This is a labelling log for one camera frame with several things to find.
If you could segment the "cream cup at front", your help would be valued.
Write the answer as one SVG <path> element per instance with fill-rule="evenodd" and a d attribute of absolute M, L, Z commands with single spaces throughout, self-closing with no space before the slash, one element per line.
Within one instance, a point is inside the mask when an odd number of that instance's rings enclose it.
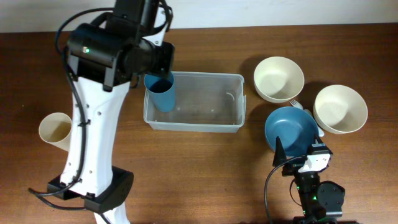
<path fill-rule="evenodd" d="M 47 115 L 39 125 L 39 136 L 44 142 L 67 152 L 70 149 L 71 131 L 71 118 L 60 112 Z"/>

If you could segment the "white plastic fork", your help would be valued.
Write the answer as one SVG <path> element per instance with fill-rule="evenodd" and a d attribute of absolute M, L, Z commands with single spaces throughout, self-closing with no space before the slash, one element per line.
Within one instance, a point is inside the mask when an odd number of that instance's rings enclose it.
<path fill-rule="evenodd" d="M 300 110 L 304 110 L 304 112 L 306 112 L 307 114 L 309 114 L 313 119 L 314 116 L 312 115 L 312 112 L 308 109 L 304 109 L 303 106 L 296 100 L 290 100 L 289 103 L 291 104 L 291 106 L 298 108 Z M 321 127 L 317 126 L 318 128 L 318 133 L 320 137 L 323 137 L 325 135 L 324 131 L 321 129 Z"/>

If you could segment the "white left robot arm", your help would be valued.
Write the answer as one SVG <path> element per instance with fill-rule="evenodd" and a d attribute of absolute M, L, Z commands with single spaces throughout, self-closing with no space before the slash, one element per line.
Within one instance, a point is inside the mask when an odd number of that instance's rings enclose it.
<path fill-rule="evenodd" d="M 63 172 L 37 197 L 79 197 L 98 223 L 127 223 L 134 175 L 112 164 L 119 114 L 144 75 L 170 74 L 175 48 L 163 38 L 173 12 L 165 0 L 117 0 L 97 12 L 58 50 L 73 94 L 70 149 Z"/>

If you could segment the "blue bowl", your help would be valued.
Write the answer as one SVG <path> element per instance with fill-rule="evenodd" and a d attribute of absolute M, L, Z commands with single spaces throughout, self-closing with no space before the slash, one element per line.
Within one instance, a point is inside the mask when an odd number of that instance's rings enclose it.
<path fill-rule="evenodd" d="M 287 157 L 301 156 L 312 145 L 314 135 L 319 135 L 315 120 L 298 108 L 291 106 L 274 110 L 265 122 L 265 139 L 275 152 L 279 137 Z"/>

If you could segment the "cream bowl at right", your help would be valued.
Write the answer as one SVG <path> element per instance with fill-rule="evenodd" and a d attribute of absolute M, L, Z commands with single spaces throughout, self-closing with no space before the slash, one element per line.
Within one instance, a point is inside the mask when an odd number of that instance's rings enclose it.
<path fill-rule="evenodd" d="M 344 85 L 329 85 L 319 91 L 313 105 L 317 124 L 333 134 L 348 134 L 361 129 L 368 120 L 363 97 Z"/>

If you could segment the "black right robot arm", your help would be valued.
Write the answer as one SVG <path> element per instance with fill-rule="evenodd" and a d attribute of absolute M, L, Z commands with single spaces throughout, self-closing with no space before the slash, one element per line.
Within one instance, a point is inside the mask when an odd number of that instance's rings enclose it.
<path fill-rule="evenodd" d="M 322 182 L 319 176 L 328 168 L 332 155 L 315 135 L 304 155 L 287 159 L 280 138 L 276 138 L 273 166 L 281 167 L 283 176 L 294 177 L 303 210 L 303 216 L 294 217 L 293 223 L 336 223 L 343 215 L 345 189 L 332 181 Z"/>

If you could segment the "cream bowl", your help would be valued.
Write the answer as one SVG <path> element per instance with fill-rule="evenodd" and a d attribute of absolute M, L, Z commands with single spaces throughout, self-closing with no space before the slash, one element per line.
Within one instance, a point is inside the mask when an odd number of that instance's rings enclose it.
<path fill-rule="evenodd" d="M 271 103 L 285 103 L 302 91 L 305 77 L 302 69 L 291 59 L 269 57 L 254 70 L 257 94 Z"/>
<path fill-rule="evenodd" d="M 368 120 L 363 97 L 344 85 L 329 85 L 319 91 L 313 105 L 317 124 L 333 134 L 348 134 L 361 129 Z"/>

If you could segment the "cream bowl at back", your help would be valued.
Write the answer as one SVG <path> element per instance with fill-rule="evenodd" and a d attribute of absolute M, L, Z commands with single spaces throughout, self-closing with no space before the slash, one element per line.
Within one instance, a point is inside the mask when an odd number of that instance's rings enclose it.
<path fill-rule="evenodd" d="M 269 57 L 254 70 L 257 94 L 271 103 L 285 103 L 302 91 L 305 77 L 302 69 L 291 59 Z"/>

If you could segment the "clear plastic storage container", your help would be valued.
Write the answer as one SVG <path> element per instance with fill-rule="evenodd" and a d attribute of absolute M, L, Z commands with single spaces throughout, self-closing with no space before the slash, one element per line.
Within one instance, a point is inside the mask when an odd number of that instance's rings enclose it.
<path fill-rule="evenodd" d="M 144 121 L 152 129 L 235 133 L 244 125 L 244 78 L 232 73 L 173 72 L 175 106 L 159 111 L 145 92 Z"/>

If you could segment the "blue cup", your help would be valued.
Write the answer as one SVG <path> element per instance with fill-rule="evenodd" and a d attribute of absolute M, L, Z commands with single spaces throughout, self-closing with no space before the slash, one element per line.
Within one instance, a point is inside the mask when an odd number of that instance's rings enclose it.
<path fill-rule="evenodd" d="M 167 78 L 146 75 L 144 85 L 149 91 L 149 98 L 161 112 L 172 111 L 175 107 L 175 79 L 172 73 Z"/>

